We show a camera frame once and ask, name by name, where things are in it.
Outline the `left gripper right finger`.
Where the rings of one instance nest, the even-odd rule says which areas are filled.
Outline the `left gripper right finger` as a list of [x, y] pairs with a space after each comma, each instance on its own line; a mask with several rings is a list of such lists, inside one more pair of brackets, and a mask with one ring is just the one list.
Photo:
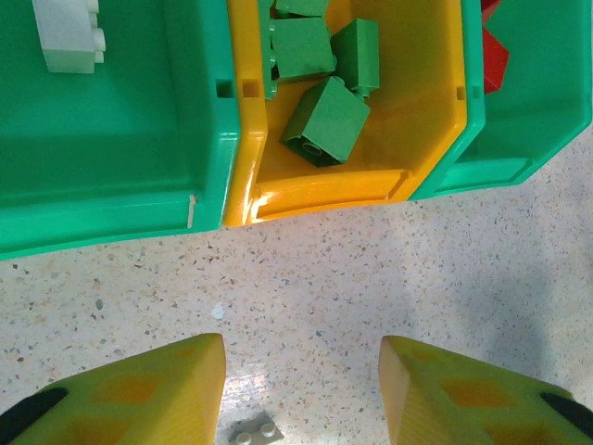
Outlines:
[[407, 337], [378, 364], [393, 444], [589, 444], [592, 412], [558, 386]]

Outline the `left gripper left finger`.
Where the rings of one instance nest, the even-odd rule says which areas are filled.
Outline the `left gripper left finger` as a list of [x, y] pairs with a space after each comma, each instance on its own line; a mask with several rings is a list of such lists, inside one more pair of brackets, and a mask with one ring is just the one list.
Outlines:
[[223, 338], [201, 334], [54, 382], [1, 415], [4, 444], [211, 444]]

